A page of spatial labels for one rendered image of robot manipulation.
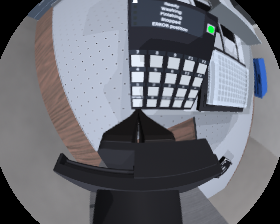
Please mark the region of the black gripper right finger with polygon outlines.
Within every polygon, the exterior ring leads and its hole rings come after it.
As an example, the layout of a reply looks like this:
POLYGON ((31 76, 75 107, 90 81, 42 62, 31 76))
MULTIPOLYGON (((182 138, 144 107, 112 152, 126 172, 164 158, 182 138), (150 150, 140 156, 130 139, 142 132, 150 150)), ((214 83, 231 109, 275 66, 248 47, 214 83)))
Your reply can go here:
POLYGON ((146 116, 141 109, 138 109, 138 130, 139 143, 176 141, 174 134, 171 131, 146 116))

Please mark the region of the black flat block with white markings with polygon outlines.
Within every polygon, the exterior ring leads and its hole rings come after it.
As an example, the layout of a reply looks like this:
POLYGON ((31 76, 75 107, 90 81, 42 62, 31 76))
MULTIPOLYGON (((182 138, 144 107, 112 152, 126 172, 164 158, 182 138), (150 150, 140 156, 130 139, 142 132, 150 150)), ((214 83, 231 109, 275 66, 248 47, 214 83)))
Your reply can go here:
POLYGON ((220 165, 223 169, 223 172, 219 176, 215 177, 217 179, 219 179, 229 169, 229 167, 233 164, 232 162, 230 162, 230 160, 228 160, 224 156, 222 156, 222 158, 219 160, 219 162, 220 162, 220 165))

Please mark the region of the white multiwell plate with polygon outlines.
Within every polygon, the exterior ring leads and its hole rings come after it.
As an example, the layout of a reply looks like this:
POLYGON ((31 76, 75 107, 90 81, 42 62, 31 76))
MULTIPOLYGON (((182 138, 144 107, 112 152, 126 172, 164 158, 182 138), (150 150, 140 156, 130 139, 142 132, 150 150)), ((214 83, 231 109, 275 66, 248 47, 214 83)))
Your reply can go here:
POLYGON ((249 71, 231 57, 213 50, 208 67, 209 105, 247 106, 249 71))

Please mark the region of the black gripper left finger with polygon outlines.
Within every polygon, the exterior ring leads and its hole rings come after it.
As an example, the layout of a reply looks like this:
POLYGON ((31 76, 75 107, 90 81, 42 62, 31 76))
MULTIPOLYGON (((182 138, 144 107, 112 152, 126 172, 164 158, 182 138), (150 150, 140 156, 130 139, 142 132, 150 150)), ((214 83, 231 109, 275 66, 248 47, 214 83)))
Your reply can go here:
POLYGON ((131 141, 132 143, 137 143, 138 109, 136 109, 128 118, 104 132, 101 141, 103 140, 131 141))

